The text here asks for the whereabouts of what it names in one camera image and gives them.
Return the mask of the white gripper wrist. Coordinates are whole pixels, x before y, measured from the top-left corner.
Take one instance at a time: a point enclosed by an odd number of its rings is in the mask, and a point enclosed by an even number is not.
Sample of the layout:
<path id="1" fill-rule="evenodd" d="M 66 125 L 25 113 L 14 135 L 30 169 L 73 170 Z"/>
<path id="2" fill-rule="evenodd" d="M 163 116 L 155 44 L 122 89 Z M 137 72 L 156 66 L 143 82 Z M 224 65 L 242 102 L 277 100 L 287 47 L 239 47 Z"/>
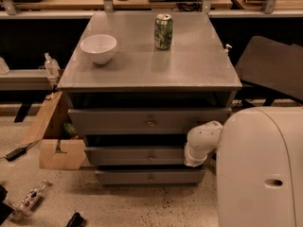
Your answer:
<path id="1" fill-rule="evenodd" d="M 206 148 L 206 147 L 197 147 L 193 148 L 189 145 L 189 143 L 186 143 L 185 150 L 184 150 L 184 156 L 185 156 L 185 165 L 196 167 L 202 165 L 209 152 L 212 151 L 212 148 Z"/>

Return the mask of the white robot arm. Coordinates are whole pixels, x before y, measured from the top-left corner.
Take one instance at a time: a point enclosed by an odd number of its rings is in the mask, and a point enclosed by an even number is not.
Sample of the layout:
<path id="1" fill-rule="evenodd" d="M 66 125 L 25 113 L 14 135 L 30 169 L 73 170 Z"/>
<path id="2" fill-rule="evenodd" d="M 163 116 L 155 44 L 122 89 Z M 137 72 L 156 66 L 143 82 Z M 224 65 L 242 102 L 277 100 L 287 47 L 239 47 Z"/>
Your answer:
<path id="1" fill-rule="evenodd" d="M 211 150 L 219 227 L 303 227 L 303 107 L 254 107 L 197 126 L 185 165 Z"/>

